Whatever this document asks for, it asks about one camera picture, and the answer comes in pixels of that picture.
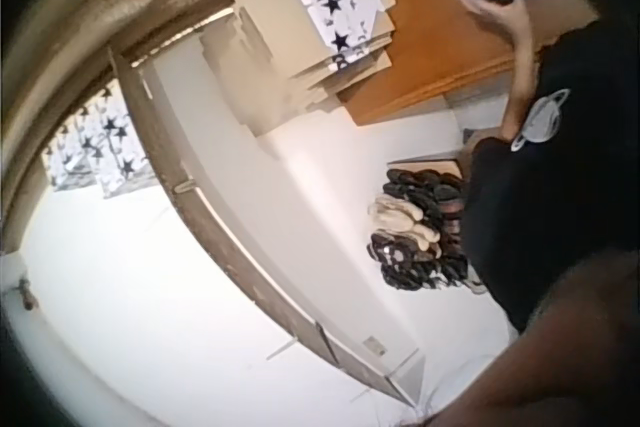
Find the wooden cabinet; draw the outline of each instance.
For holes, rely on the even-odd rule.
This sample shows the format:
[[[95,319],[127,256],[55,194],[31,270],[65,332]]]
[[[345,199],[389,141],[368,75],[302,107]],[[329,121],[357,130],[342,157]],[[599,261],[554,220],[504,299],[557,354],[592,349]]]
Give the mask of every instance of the wooden cabinet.
[[[388,47],[393,66],[340,94],[358,125],[508,70],[509,40],[481,25],[458,0],[396,0]],[[539,45],[596,19],[585,0],[528,0]]]

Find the black shirt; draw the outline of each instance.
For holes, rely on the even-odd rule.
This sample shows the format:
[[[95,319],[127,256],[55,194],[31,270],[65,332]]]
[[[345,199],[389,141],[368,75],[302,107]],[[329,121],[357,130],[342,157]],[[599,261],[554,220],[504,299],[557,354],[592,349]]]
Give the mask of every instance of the black shirt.
[[[536,97],[571,89],[555,137],[518,152],[485,139],[473,153],[462,244],[520,332],[577,261],[638,247],[637,77],[616,75],[610,35],[592,24],[543,56]]]

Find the person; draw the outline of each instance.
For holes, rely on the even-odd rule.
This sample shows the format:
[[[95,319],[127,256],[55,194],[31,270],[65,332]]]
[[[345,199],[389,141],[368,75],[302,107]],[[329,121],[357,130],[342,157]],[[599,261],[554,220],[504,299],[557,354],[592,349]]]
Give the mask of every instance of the person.
[[[461,1],[514,45],[502,124],[470,146],[461,235],[470,263],[522,335],[459,398],[417,425],[633,424],[640,401],[637,46],[602,19],[543,50],[538,68],[524,0]],[[555,123],[544,141],[512,148],[532,105],[557,92],[568,96],[549,117]]]
[[[475,140],[461,237],[521,333],[569,267],[638,246],[637,62],[614,27],[597,21],[544,50],[537,68],[524,0],[461,1],[513,39],[509,100],[500,128]],[[566,98],[550,138],[514,152],[532,105],[558,94]]]

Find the electrical outlet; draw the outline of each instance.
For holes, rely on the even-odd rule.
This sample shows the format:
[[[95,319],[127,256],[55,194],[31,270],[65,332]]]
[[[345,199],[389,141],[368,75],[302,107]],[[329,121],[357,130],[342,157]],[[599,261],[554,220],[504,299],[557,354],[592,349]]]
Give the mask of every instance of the electrical outlet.
[[[373,336],[365,340],[363,344],[367,349],[369,349],[378,357],[382,357],[384,354],[387,353],[387,349],[385,348],[385,346],[382,345],[380,341]]]

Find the star print fabric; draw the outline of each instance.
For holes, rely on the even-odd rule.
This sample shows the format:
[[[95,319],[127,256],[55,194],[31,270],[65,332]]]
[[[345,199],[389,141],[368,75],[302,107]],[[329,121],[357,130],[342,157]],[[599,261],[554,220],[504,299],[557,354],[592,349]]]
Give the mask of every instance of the star print fabric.
[[[55,191],[98,183],[111,198],[157,183],[116,81],[65,121],[42,159]]]

